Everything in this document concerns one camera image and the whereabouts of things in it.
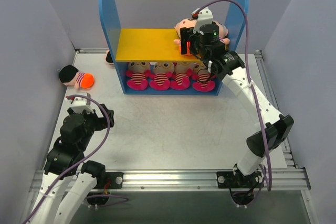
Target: striped belly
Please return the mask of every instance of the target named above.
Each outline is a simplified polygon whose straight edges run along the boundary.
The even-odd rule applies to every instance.
[[[165,73],[157,73],[154,77],[154,81],[161,86],[165,80],[169,80]]]
[[[178,73],[175,77],[175,81],[177,82],[178,85],[181,85],[182,84],[182,79],[184,77],[187,77],[189,79],[189,77],[187,76],[186,73]]]
[[[143,73],[133,73],[131,80],[134,81],[136,85],[139,85],[141,81],[147,80],[147,78]]]
[[[198,76],[198,79],[197,79],[197,82],[201,85],[201,87],[206,87],[207,86],[207,84],[208,84],[208,79],[209,79],[209,74],[207,74],[207,73],[204,73],[204,74],[200,74],[199,76]]]

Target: pink plush toy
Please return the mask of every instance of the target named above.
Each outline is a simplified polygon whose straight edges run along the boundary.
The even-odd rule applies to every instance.
[[[209,92],[215,88],[215,82],[209,80],[210,73],[203,63],[196,63],[192,79],[196,82],[193,83],[193,88],[199,92]]]
[[[170,83],[170,87],[175,90],[185,90],[190,86],[190,76],[193,74],[193,62],[178,62]]]
[[[59,80],[65,86],[74,86],[75,89],[90,89],[94,84],[94,77],[90,73],[79,72],[73,65],[67,65],[59,72]]]
[[[126,76],[131,78],[127,81],[127,86],[134,90],[145,90],[148,87],[147,77],[151,73],[149,62],[130,62]]]
[[[158,62],[154,65],[154,74],[150,75],[153,79],[149,85],[155,90],[167,90],[170,87],[169,78],[174,72],[174,64],[171,62]]]
[[[195,19],[188,19],[185,18],[184,20],[182,20],[181,22],[177,23],[175,26],[175,30],[178,34],[178,37],[181,37],[180,35],[180,29],[183,27],[186,28],[190,28],[190,27],[194,27],[196,25],[196,21]],[[219,39],[226,45],[228,45],[230,43],[229,38],[225,38],[228,33],[229,30],[223,26],[221,23],[214,21],[218,26],[219,26]],[[175,39],[174,40],[175,44],[180,45],[180,50],[181,50],[181,40],[180,39]]]

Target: doll head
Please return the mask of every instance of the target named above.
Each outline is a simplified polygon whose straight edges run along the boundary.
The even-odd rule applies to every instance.
[[[67,65],[62,68],[62,70],[58,74],[59,80],[66,86],[75,85],[76,82],[76,74],[78,73],[78,69],[73,65]]]
[[[194,66],[193,74],[199,75],[201,73],[208,73],[208,68],[203,62],[197,62]]]
[[[174,64],[172,62],[158,62],[154,65],[154,74],[174,72]]]
[[[145,73],[147,70],[151,70],[151,65],[149,62],[130,62],[127,69],[133,73]]]
[[[174,73],[186,73],[188,69],[194,69],[193,62],[178,62],[175,66]]]
[[[180,29],[185,27],[185,28],[190,28],[190,27],[194,27],[196,25],[196,21],[195,19],[188,19],[188,18],[185,18],[184,20],[178,22],[175,26],[175,30],[178,34],[178,37],[180,38],[181,35],[180,35]],[[219,37],[224,39],[225,36],[227,36],[228,34],[228,29],[226,29],[225,26],[223,26],[221,23],[217,22],[217,21],[214,21],[217,26],[219,26]]]

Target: orange shorts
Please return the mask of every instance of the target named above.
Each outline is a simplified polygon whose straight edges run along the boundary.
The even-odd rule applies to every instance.
[[[94,77],[90,73],[86,73],[82,79],[82,82],[80,83],[80,87],[83,89],[89,89],[94,84]]]

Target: doll with black hair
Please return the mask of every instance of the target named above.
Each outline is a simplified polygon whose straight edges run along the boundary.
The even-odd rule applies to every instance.
[[[75,89],[90,89],[94,84],[94,77],[90,73],[79,72],[73,65],[67,65],[59,72],[59,80],[65,86],[74,86]]]

